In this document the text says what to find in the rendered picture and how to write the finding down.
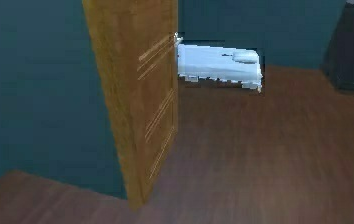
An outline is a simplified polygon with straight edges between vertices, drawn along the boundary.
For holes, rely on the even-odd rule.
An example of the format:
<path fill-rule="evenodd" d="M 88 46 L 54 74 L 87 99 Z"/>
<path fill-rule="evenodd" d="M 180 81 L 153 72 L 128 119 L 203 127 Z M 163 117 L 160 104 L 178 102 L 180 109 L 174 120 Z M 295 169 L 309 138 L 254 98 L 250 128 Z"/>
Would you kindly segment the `black cupboard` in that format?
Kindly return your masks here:
<path fill-rule="evenodd" d="M 339 90 L 354 92 L 354 3 L 348 0 L 324 54 L 321 70 Z"/>

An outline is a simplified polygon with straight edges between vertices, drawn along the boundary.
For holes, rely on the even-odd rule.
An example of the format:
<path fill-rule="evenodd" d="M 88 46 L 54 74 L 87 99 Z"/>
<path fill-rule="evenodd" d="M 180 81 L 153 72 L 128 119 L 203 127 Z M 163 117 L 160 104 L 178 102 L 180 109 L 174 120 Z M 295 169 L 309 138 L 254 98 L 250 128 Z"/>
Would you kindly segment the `brown wooden room door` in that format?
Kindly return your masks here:
<path fill-rule="evenodd" d="M 178 131 L 178 0 L 82 0 L 129 205 L 150 198 Z"/>

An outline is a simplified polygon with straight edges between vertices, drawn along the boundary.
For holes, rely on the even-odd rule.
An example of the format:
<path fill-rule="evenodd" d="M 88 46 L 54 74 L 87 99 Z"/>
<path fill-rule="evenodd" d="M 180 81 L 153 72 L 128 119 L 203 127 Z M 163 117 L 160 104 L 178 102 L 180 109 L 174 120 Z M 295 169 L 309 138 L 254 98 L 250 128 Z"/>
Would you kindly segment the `pale blue pillow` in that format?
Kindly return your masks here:
<path fill-rule="evenodd" d="M 238 63 L 258 63 L 259 55 L 254 50 L 235 51 L 232 60 Z"/>

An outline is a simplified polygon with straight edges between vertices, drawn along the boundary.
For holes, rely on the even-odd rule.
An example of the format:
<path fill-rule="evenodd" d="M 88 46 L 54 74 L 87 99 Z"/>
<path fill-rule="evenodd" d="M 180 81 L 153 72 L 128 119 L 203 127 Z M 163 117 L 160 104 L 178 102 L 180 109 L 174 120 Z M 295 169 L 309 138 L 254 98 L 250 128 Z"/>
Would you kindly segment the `pale blue bed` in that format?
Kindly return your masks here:
<path fill-rule="evenodd" d="M 262 90 L 263 74 L 259 62 L 238 63 L 232 60 L 235 51 L 249 49 L 179 44 L 177 46 L 178 75 L 186 81 L 199 79 L 240 83 L 243 88 Z"/>

